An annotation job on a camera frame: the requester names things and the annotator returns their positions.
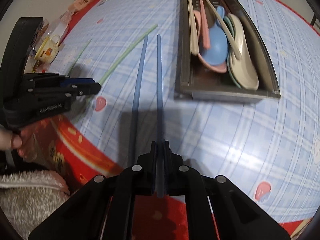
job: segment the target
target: pink chopstick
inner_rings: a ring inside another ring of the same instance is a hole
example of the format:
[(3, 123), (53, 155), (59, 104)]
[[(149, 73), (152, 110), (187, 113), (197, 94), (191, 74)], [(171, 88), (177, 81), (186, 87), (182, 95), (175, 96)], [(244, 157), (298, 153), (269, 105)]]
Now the pink chopstick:
[(210, 49), (210, 37), (207, 17), (205, 15), (203, 1), (200, 0), (201, 24), (202, 24), (202, 43), (205, 49)]

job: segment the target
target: green chopstick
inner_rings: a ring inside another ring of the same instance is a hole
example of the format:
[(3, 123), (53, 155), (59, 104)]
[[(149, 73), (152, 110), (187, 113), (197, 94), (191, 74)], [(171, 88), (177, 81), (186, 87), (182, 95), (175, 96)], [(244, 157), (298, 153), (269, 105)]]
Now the green chopstick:
[(149, 30), (147, 30), (145, 33), (143, 33), (133, 44), (131, 44), (124, 53), (116, 60), (116, 62), (113, 63), (113, 65), (108, 69), (108, 71), (103, 75), (103, 77), (100, 79), (99, 84), (102, 86), (106, 79), (112, 74), (112, 72), (116, 69), (116, 67), (121, 63), (121, 61), (124, 60), (124, 58), (144, 39), (145, 36), (147, 36), (149, 33), (151, 33), (155, 28), (157, 28), (158, 25), (153, 25)]
[(76, 60), (72, 63), (72, 65), (70, 66), (69, 70), (68, 70), (68, 76), (70, 76), (71, 71), (73, 70), (74, 66), (76, 65), (78, 59), (81, 57), (82, 53), (84, 52), (84, 50), (88, 47), (89, 43), (92, 41), (92, 39), (90, 39), (87, 44), (83, 47), (83, 49), (81, 50), (81, 52), (79, 53), (78, 57), (76, 58)]

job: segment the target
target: floor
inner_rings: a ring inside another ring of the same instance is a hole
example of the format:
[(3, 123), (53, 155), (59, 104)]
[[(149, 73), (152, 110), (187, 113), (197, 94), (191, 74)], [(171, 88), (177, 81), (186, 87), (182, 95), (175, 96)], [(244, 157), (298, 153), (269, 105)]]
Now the floor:
[[(0, 60), (11, 34), (11, 31), (20, 17), (42, 16), (49, 22), (62, 15), (74, 0), (14, 0), (0, 21)], [(313, 12), (305, 0), (281, 0), (298, 12), (308, 22), (311, 22)], [(315, 24), (320, 32), (319, 22)]]

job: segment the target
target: metal tray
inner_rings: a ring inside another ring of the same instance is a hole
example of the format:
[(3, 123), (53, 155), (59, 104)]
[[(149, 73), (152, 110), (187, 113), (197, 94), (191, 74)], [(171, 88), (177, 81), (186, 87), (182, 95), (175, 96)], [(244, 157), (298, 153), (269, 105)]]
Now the metal tray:
[[(247, 12), (238, 0), (223, 0), (230, 12), (236, 15), (244, 29), (249, 54), (259, 78), (257, 91), (240, 89), (231, 80), (229, 73), (219, 74), (207, 69), (198, 57), (191, 54), (190, 22), (188, 0), (182, 0), (182, 49), (181, 66), (177, 68), (177, 88), (180, 98), (195, 100), (219, 100), (238, 103), (256, 103), (264, 98), (280, 98), (276, 73), (265, 44)], [(210, 0), (213, 5), (222, 5), (221, 0)], [(192, 0), (194, 9), (200, 10), (199, 0)], [(208, 25), (214, 23), (214, 16), (204, 2)]]

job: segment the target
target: hand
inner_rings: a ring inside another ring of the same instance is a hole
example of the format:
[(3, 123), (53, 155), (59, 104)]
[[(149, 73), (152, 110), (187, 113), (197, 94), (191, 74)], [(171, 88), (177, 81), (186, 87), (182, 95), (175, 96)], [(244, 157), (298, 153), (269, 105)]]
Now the hand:
[(0, 128), (0, 150), (17, 149), (20, 157), (28, 157), (28, 154), (34, 150), (33, 133), (37, 127), (38, 123), (28, 125), (21, 130), (20, 135)]

